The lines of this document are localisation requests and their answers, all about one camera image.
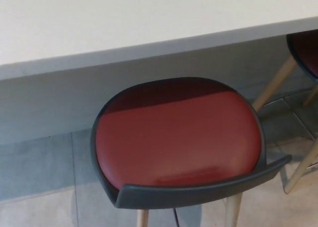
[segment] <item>white countertop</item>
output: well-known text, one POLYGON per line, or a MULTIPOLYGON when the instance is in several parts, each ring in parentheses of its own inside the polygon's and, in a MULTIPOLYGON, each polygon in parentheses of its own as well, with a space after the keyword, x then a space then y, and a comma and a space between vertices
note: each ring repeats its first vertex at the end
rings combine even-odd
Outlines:
POLYGON ((0 79, 312 29, 317 0, 0 0, 0 79))

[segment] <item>stool seat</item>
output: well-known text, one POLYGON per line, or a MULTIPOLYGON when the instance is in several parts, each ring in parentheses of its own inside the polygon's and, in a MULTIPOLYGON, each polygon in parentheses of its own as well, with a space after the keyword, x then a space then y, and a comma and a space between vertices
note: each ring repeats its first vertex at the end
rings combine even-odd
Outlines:
POLYGON ((289 34, 287 43, 297 64, 318 79, 318 30, 289 34))
POLYGON ((120 190, 125 184, 195 186, 250 173, 262 137, 236 91, 185 77, 116 95, 101 112, 94 144, 100 169, 120 190))

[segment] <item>wooden stool leg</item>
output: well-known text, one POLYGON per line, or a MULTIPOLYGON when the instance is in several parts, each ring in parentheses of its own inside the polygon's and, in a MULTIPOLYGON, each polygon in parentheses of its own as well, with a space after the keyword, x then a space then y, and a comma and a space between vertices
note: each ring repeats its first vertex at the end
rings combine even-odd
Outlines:
POLYGON ((242 195, 243 193, 239 193, 227 198, 225 212, 225 227, 237 226, 242 195))
POLYGON ((292 177, 287 182, 287 185, 284 188, 287 194, 293 189, 293 187, 295 186, 299 178, 301 178, 302 175, 306 172, 307 167, 309 167, 309 165, 314 161, 317 155, 318 155, 318 140, 315 141, 312 149, 305 156, 305 158, 299 164, 299 166, 297 167, 292 177))
POLYGON ((149 210, 137 211, 137 227, 148 227, 149 210))
POLYGON ((283 81, 294 70, 295 66, 296 61, 292 56, 290 56, 269 82, 263 93, 254 101, 253 108, 256 110, 256 112, 261 109, 269 97, 278 89, 283 81))
POLYGON ((315 96, 317 92, 318 92, 318 84, 315 85, 313 90, 308 95, 307 99, 304 101, 303 107, 307 107, 307 105, 309 105, 310 101, 313 99, 313 97, 315 96))

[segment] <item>tiled floor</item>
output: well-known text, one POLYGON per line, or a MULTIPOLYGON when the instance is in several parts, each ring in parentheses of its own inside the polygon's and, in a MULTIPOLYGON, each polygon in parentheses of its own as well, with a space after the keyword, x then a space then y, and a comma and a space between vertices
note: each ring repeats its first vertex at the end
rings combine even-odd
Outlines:
MULTIPOLYGON (((318 100, 287 97, 310 133, 318 136, 318 100)), ((317 227, 318 171, 286 195, 283 185, 313 143, 284 100, 260 113, 268 160, 293 161, 271 181, 244 193, 238 227, 317 227)), ((97 181, 89 156, 90 130, 0 146, 0 227, 130 227, 136 211, 115 209, 97 181)), ((181 227, 222 227, 223 200, 177 209, 181 227)), ((172 210, 150 211, 149 227, 175 227, 172 210)))

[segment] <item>stool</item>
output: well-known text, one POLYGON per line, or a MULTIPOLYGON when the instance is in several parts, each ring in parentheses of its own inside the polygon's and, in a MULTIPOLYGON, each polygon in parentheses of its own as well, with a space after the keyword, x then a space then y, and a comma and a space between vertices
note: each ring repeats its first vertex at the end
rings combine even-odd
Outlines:
MULTIPOLYGON (((287 35, 287 45, 291 56, 286 60, 283 66, 278 70, 274 78, 267 85, 264 92, 254 101, 253 107, 259 111, 269 97, 278 89, 283 81, 298 65, 310 78, 318 82, 318 30, 300 32, 287 35)), ((303 106, 306 107, 318 92, 316 84, 312 92, 305 99, 303 106)), ((286 184, 284 190, 288 194, 297 181, 306 172, 307 167, 314 161, 318 155, 318 140, 315 141, 312 149, 305 156, 303 161, 286 184)))
POLYGON ((147 227, 150 209, 223 198, 226 227, 235 227, 242 193, 291 160, 267 164, 249 103, 232 88, 197 77, 143 83, 114 96, 93 125, 91 157, 112 204, 138 210, 138 227, 147 227))

